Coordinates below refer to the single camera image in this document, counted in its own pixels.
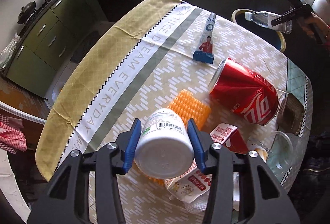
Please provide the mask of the right hand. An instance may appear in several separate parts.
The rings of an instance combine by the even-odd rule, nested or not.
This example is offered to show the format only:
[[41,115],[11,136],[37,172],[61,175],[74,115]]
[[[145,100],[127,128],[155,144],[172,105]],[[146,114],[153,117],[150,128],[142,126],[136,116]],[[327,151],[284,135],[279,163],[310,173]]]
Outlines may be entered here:
[[311,15],[308,16],[307,18],[302,18],[302,21],[299,23],[300,23],[300,26],[303,29],[303,31],[310,38],[313,38],[313,39],[316,39],[316,38],[315,38],[314,32],[310,28],[310,25],[315,25],[321,32],[321,34],[319,36],[322,36],[325,39],[324,45],[329,46],[329,25],[323,19],[321,19],[316,14],[311,13]]

